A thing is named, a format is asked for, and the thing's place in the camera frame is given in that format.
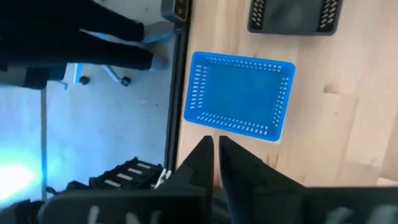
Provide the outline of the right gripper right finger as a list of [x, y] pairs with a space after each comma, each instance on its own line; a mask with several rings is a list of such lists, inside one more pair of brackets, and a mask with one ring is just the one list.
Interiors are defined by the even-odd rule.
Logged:
[[221, 180], [233, 223], [303, 223], [304, 186], [227, 136], [219, 140]]

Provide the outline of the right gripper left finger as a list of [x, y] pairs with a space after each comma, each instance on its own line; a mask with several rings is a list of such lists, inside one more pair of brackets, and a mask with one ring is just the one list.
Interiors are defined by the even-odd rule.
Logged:
[[158, 190], [195, 192], [211, 199], [214, 181], [214, 142], [203, 137], [178, 169], [165, 180]]

